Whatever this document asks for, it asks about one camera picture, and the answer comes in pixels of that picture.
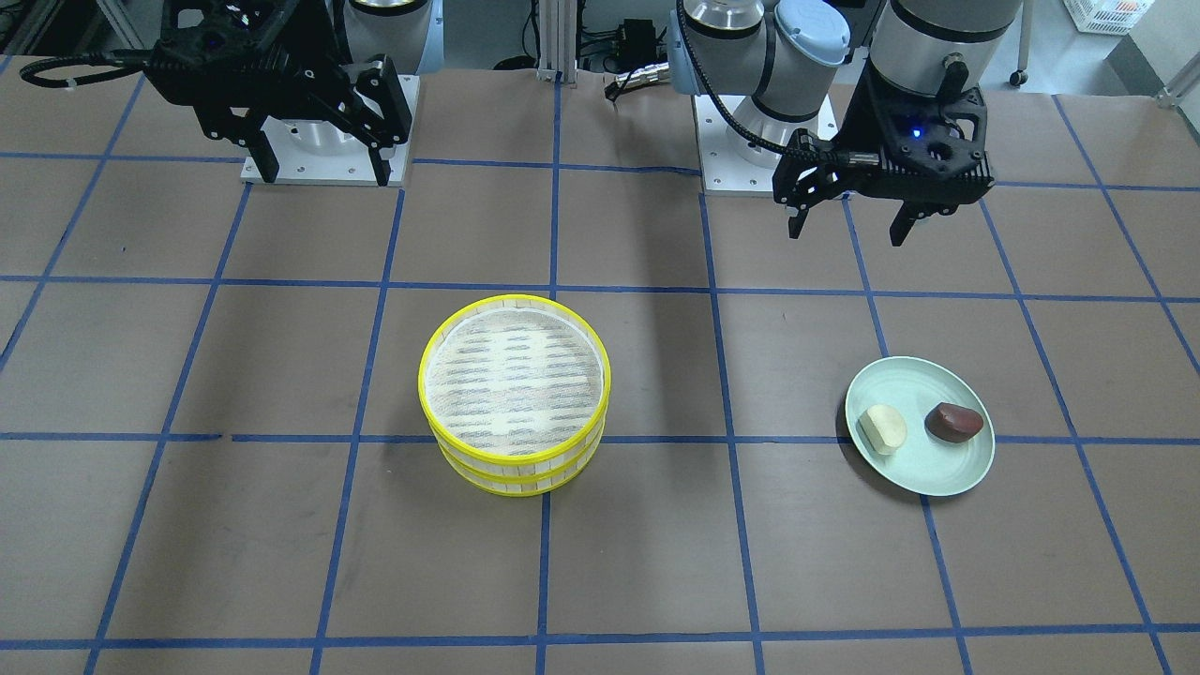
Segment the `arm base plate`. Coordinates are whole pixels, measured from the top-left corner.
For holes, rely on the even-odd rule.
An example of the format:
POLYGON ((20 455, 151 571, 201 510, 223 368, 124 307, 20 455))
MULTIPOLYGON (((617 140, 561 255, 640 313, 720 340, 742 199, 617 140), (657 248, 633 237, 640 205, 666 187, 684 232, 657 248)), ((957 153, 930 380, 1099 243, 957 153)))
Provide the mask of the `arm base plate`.
MULTIPOLYGON (((760 110, 746 96, 720 96, 720 101, 743 129, 780 147, 788 144, 794 129, 805 129, 820 141, 830 141, 836 133, 828 96, 821 102, 816 117, 802 123, 776 120, 760 110)), ((692 107, 704 192, 709 196, 769 198, 781 155, 746 141, 721 117, 709 96, 694 96, 692 107)))
MULTIPOLYGON (((398 84, 412 110, 412 136, 404 144, 396 145, 388 157, 390 174, 386 187, 402 189, 406 171, 412 166, 409 149, 415 141, 418 98, 424 78, 400 74, 398 84)), ((282 121, 268 118, 262 127, 268 136, 275 159, 280 165, 274 185, 310 185, 310 187, 377 187, 374 171, 364 147, 352 135, 325 121, 282 121)), ((251 157, 244 161, 240 174, 245 183, 264 184, 262 171, 251 157)))

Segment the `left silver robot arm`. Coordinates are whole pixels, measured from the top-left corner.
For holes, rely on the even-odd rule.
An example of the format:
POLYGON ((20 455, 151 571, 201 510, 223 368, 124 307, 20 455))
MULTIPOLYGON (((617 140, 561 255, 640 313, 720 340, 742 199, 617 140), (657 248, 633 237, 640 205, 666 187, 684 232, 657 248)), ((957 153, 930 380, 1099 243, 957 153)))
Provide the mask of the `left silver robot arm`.
POLYGON ((1019 1, 884 1, 840 129, 818 118, 852 50, 827 1, 677 1, 667 25, 676 91, 706 96, 746 153, 772 159, 772 201, 798 238, 806 214, 853 192, 896 201, 895 247, 994 187, 980 76, 1019 1))

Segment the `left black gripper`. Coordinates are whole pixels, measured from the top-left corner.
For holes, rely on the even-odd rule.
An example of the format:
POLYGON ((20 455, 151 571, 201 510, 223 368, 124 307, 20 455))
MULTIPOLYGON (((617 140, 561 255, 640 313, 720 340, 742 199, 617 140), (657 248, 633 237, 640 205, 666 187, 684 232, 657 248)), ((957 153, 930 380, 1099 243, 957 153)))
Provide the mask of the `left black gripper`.
POLYGON ((935 207, 980 201, 995 178, 985 150, 986 104, 968 86, 968 73, 935 68, 932 90, 912 92, 866 67, 830 141, 796 129, 774 171, 774 201, 788 207, 788 239, 799 238, 811 205, 846 191, 926 203, 896 210, 892 247, 902 247, 922 219, 937 215, 935 207))

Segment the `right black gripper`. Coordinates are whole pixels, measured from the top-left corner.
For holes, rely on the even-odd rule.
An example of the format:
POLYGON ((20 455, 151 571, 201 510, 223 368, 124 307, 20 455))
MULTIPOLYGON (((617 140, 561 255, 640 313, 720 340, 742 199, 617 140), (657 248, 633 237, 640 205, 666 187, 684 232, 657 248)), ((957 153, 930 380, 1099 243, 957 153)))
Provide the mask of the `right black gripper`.
POLYGON ((246 141, 262 180, 280 162, 266 118, 324 121, 370 142, 378 187, 394 175, 395 142, 413 115, 383 50, 352 50, 348 1, 168 1, 146 80, 172 104, 196 110, 202 131, 246 141))

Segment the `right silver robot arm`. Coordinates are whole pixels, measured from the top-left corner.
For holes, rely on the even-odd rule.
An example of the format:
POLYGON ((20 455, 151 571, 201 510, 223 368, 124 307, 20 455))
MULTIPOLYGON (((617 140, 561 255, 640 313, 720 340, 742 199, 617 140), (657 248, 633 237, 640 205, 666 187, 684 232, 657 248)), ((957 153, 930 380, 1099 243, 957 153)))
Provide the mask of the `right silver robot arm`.
POLYGON ((439 1, 168 1, 146 80, 244 150, 244 180, 398 187, 439 1))

